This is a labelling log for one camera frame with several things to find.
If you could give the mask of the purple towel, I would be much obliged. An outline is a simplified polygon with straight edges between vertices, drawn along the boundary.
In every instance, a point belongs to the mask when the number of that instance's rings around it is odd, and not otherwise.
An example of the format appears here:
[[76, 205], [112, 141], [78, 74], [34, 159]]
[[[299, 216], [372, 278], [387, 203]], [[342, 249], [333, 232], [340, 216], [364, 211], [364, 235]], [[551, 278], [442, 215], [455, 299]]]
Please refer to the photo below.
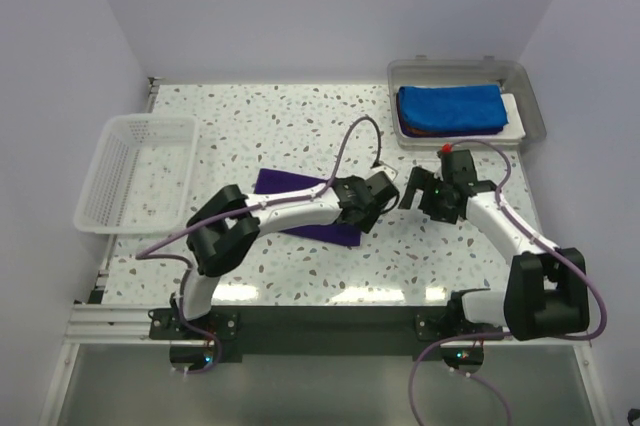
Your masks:
[[[324, 182], [323, 178], [261, 168], [254, 192], [256, 194], [293, 192], [317, 186], [322, 182]], [[344, 247], [358, 247], [361, 244], [361, 231], [351, 225], [310, 225], [284, 230], [284, 233]]]
[[[395, 99], [396, 99], [396, 109], [397, 109], [397, 114], [398, 114], [398, 121], [399, 121], [400, 118], [402, 118], [407, 123], [407, 121], [404, 119], [404, 116], [403, 116], [403, 113], [402, 113], [401, 101], [400, 101], [399, 95], [396, 95]], [[494, 135], [497, 135], [498, 133], [500, 133], [502, 131], [503, 131], [502, 128], [488, 129], [488, 130], [476, 130], [476, 131], [448, 131], [448, 132], [428, 132], [428, 131], [425, 131], [428, 134], [428, 136], [427, 137], [420, 137], [420, 138], [445, 138], [445, 137], [463, 137], [463, 136], [494, 136]]]

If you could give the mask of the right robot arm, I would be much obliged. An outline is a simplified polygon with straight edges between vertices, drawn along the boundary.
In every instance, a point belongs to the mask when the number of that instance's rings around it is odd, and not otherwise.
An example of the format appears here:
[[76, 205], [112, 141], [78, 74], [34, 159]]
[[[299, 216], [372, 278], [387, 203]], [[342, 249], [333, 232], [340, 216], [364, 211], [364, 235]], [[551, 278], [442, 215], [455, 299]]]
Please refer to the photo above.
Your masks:
[[590, 323], [583, 255], [561, 248], [527, 223], [506, 200], [502, 183], [479, 179], [468, 149], [444, 146], [437, 171], [415, 166], [399, 206], [430, 220], [467, 221], [501, 253], [506, 287], [452, 292], [441, 320], [457, 338], [507, 330], [520, 341], [585, 332]]

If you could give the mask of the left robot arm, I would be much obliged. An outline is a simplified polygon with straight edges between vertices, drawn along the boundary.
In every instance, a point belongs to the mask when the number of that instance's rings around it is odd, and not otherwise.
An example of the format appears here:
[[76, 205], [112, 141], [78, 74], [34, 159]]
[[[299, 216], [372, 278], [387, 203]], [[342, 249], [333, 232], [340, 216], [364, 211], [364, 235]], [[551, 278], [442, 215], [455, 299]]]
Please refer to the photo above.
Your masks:
[[222, 188], [188, 223], [186, 245], [195, 265], [180, 286], [173, 327], [189, 339], [205, 332], [220, 278], [240, 266], [257, 239], [334, 224], [368, 233], [398, 199], [399, 190], [383, 170], [367, 178], [333, 178], [284, 193], [244, 194], [236, 185]]

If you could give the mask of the blue towel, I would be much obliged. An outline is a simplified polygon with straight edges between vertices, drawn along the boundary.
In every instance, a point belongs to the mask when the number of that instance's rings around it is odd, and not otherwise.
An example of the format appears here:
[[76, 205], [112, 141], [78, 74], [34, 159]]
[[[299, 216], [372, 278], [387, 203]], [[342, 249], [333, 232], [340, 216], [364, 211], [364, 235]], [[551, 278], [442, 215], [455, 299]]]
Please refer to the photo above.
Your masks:
[[397, 100], [406, 124], [428, 133], [494, 131], [502, 130], [508, 123], [496, 85], [402, 86]]

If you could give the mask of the brown towel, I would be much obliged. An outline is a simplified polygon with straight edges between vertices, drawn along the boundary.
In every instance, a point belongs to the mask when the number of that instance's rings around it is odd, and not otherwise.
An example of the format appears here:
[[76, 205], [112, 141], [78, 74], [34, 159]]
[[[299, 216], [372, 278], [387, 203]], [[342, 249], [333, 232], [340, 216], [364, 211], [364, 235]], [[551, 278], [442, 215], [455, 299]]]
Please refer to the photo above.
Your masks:
[[420, 138], [420, 137], [428, 136], [428, 134], [425, 131], [415, 129], [409, 126], [402, 118], [399, 119], [399, 125], [402, 133], [408, 137]]

